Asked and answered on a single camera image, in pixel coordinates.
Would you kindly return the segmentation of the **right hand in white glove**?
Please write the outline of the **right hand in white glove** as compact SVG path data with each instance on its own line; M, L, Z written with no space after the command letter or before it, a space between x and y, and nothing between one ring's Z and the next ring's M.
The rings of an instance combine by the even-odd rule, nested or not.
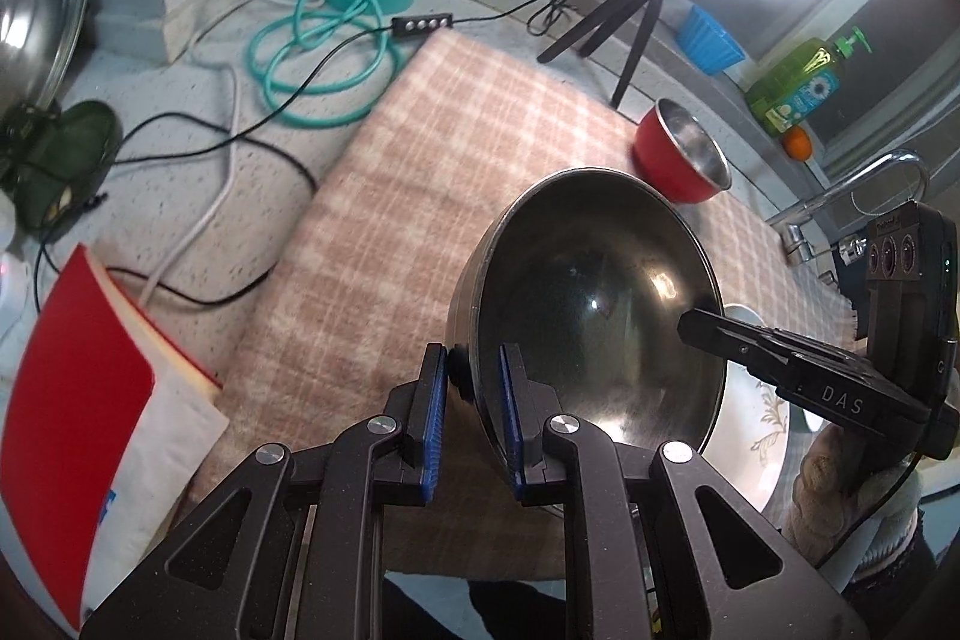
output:
M905 554L919 530L918 474L905 463L869 477L867 442L823 425L800 462L782 536L835 590L877 575Z

